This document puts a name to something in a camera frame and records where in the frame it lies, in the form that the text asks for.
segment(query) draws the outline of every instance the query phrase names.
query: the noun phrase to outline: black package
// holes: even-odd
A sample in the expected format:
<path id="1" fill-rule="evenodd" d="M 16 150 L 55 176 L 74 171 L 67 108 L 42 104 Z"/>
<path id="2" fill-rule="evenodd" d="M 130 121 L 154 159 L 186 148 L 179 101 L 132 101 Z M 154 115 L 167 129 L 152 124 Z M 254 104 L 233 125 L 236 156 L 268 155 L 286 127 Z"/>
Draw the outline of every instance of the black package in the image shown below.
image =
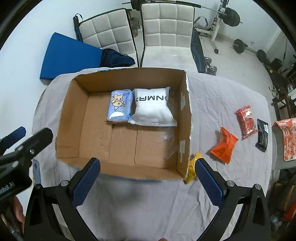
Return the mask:
<path id="1" fill-rule="evenodd" d="M 268 143 L 268 124 L 262 120 L 257 119 L 257 127 L 258 127 L 258 142 L 256 143 L 256 147 L 265 152 L 267 149 Z"/>

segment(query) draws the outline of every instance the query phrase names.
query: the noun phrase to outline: blue foam pad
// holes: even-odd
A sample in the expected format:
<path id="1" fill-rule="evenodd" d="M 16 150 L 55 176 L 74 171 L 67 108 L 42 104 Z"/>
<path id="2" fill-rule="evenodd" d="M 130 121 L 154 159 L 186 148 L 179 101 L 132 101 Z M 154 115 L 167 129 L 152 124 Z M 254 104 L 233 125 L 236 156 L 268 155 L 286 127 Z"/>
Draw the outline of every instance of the blue foam pad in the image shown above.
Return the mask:
<path id="1" fill-rule="evenodd" d="M 83 204 L 86 199 L 87 194 L 89 193 L 92 185 L 97 179 L 100 172 L 100 161 L 96 159 L 85 172 L 84 176 L 81 178 L 79 183 L 73 190 L 72 195 L 72 205 L 77 207 Z"/>
<path id="2" fill-rule="evenodd" d="M 54 33 L 46 50 L 40 79 L 53 80 L 60 74 L 98 68 L 101 56 L 102 50 L 97 47 Z"/>
<path id="3" fill-rule="evenodd" d="M 203 188 L 209 196 L 214 206 L 222 207 L 224 203 L 223 192 L 220 186 L 216 183 L 207 168 L 202 164 L 201 161 L 195 162 L 195 173 L 200 180 Z"/>
<path id="4" fill-rule="evenodd" d="M 16 129 L 14 132 L 6 136 L 5 139 L 3 139 L 3 148 L 8 149 L 12 147 L 20 139 L 25 137 L 25 135 L 26 135 L 26 129 L 21 126 L 20 128 Z"/>

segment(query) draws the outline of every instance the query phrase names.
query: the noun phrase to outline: blue mat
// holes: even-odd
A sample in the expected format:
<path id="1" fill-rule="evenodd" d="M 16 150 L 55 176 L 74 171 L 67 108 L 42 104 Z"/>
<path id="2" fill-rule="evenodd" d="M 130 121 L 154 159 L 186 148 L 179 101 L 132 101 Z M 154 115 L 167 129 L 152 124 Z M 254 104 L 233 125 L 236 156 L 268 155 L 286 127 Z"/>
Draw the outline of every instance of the blue mat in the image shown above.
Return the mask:
<path id="1" fill-rule="evenodd" d="M 98 68 L 102 50 L 86 43 L 54 33 L 48 44 L 40 79 L 53 80 L 60 74 Z"/>

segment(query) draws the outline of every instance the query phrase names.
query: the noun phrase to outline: barcode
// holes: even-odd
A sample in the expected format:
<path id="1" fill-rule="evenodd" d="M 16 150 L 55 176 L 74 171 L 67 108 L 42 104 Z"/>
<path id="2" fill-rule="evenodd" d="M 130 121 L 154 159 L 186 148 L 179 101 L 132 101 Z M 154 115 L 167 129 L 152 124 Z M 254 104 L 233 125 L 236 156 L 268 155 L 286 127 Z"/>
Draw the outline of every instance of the barcode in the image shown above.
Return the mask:
<path id="1" fill-rule="evenodd" d="M 268 133 L 268 125 L 263 125 L 264 126 L 264 130 Z"/>

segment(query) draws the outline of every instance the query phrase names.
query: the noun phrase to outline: white plastic bag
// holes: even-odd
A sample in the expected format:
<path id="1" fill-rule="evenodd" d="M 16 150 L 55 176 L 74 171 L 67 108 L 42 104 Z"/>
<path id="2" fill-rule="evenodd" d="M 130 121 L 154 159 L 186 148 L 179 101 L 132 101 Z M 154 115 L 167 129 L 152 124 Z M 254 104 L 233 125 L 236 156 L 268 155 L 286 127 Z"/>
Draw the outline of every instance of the white plastic bag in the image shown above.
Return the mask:
<path id="1" fill-rule="evenodd" d="M 177 126 L 167 107 L 169 89 L 134 89 L 136 112 L 128 122 L 140 126 Z"/>

